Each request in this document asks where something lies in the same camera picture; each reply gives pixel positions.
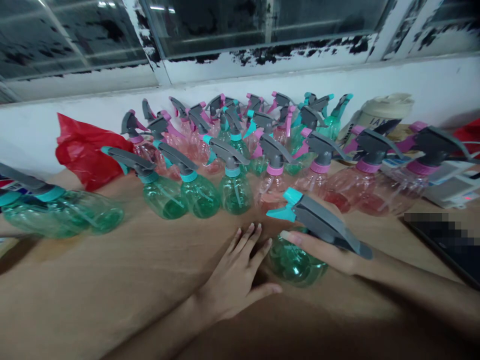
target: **white wall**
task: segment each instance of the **white wall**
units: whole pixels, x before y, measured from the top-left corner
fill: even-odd
[[[406,123],[422,120],[455,127],[480,117],[479,80],[480,57],[437,58],[9,104],[0,107],[0,161],[34,174],[55,174],[63,168],[55,157],[56,137],[60,134],[57,112],[119,132],[129,109],[136,110],[139,120],[143,120],[143,98],[148,99],[153,111],[166,109],[173,115],[168,96],[191,106],[208,102],[219,93],[245,103],[247,92],[263,96],[270,103],[272,91],[284,93],[295,102],[302,101],[307,91],[318,96],[333,93],[333,105],[328,107],[331,111],[343,94],[353,93],[343,115],[344,125],[366,100],[404,92],[415,99]]]

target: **white device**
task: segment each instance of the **white device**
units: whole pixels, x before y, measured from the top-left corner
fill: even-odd
[[[439,184],[431,182],[430,185],[423,195],[425,198],[444,209],[465,209],[466,203],[480,197],[475,192],[475,190],[480,188],[480,172],[474,170],[466,171],[452,176]]]

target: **fingernail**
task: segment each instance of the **fingernail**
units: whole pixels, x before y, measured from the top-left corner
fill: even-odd
[[[284,238],[285,240],[288,240],[289,242],[291,242],[292,244],[297,245],[297,246],[299,246],[302,242],[301,237],[296,236],[289,231],[282,230],[282,232],[280,233],[280,236],[282,238]]]
[[[271,289],[275,294],[280,294],[283,291],[280,285],[273,285]]]

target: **hand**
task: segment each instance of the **hand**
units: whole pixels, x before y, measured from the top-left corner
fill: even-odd
[[[275,283],[252,288],[255,274],[272,246],[270,238],[250,258],[261,233],[262,224],[255,229],[252,223],[242,237],[242,230],[238,229],[210,279],[195,294],[200,308],[213,321],[230,319],[258,300],[282,292]]]
[[[329,210],[337,218],[345,222],[339,209],[334,204],[323,201],[314,196],[311,196],[311,198]],[[359,266],[365,265],[364,263],[368,261],[351,251],[340,249],[328,242],[321,241],[314,236],[302,232],[282,231],[280,236],[344,274],[358,274]]]

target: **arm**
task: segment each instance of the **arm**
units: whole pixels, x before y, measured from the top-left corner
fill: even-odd
[[[365,260],[301,232],[282,231],[280,235],[342,273],[385,285],[467,338],[480,342],[480,292],[377,249],[372,249],[372,260]]]
[[[282,288],[265,283],[252,288],[260,263],[268,254],[272,239],[250,259],[262,232],[252,223],[243,236],[238,229],[210,279],[197,292],[163,318],[122,343],[103,360],[171,359],[197,335],[214,323],[230,319],[256,301]]]

